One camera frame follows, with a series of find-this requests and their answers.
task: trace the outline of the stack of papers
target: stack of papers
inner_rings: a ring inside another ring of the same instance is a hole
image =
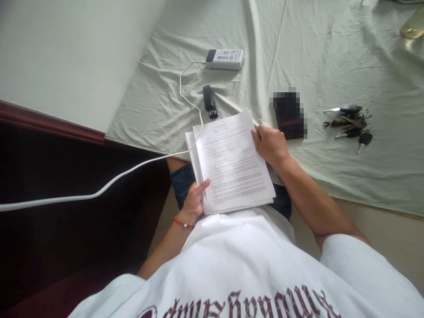
[[[265,161],[255,150],[250,131],[252,113],[241,113],[193,127],[185,134],[197,184],[207,178],[203,192],[206,215],[231,212],[273,202],[275,191]]]

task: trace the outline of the wooden trim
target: wooden trim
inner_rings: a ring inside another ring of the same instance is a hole
[[[0,101],[0,122],[103,145],[105,133]]]

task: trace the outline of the blue jeans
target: blue jeans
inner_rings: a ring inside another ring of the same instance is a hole
[[[172,188],[174,188],[175,192],[175,198],[177,199],[178,208],[181,210],[190,186],[196,181],[193,167],[191,164],[181,167],[178,170],[172,171],[170,177],[172,181]],[[290,221],[290,217],[292,215],[292,200],[287,193],[287,189],[282,185],[273,185],[276,197],[274,198],[274,203],[271,203],[270,206]]]

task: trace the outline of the left hand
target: left hand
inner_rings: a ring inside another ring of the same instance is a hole
[[[191,185],[182,210],[177,215],[177,219],[179,221],[187,224],[197,222],[203,214],[203,207],[201,204],[202,193],[207,187],[209,187],[210,184],[211,180],[207,178],[199,186],[197,186],[196,182]]]

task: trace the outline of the floor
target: floor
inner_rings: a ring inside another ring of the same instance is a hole
[[[424,222],[382,212],[362,206],[337,201],[368,237],[375,249],[424,295]],[[172,188],[162,210],[149,254],[159,243],[178,212]],[[312,232],[293,207],[291,223],[295,229],[299,248],[319,259],[321,252],[315,244]]]

